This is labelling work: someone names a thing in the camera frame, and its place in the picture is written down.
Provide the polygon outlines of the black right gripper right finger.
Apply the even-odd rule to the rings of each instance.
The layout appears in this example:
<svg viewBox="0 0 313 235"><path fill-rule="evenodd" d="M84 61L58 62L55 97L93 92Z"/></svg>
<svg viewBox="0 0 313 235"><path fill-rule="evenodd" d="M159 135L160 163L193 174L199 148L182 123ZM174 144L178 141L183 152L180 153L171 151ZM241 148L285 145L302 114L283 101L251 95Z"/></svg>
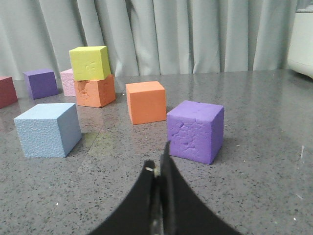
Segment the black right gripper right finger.
<svg viewBox="0 0 313 235"><path fill-rule="evenodd" d="M161 202L166 235L238 235L197 197L181 176L166 143L160 158Z"/></svg>

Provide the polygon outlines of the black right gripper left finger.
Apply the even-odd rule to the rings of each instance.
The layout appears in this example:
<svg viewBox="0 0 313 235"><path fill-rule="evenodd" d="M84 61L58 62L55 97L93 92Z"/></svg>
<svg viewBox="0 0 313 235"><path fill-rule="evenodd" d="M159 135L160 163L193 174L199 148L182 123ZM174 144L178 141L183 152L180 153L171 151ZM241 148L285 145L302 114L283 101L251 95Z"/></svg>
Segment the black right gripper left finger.
<svg viewBox="0 0 313 235"><path fill-rule="evenodd" d="M145 161L133 188L118 208L92 235L148 235L150 233L150 202L155 164Z"/></svg>

